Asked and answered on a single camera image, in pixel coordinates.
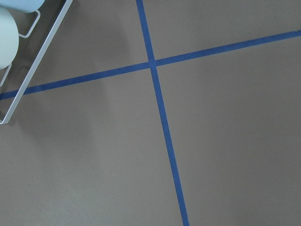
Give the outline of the pale green cup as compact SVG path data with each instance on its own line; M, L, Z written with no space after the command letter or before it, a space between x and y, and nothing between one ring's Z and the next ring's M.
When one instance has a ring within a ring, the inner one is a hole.
M16 22L10 12L0 7L0 69L6 68L15 59L19 46Z

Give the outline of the light blue cup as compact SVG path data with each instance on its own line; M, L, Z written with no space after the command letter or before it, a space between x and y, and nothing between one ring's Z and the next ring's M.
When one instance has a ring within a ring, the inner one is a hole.
M45 0L0 0L0 6L25 13L38 10Z

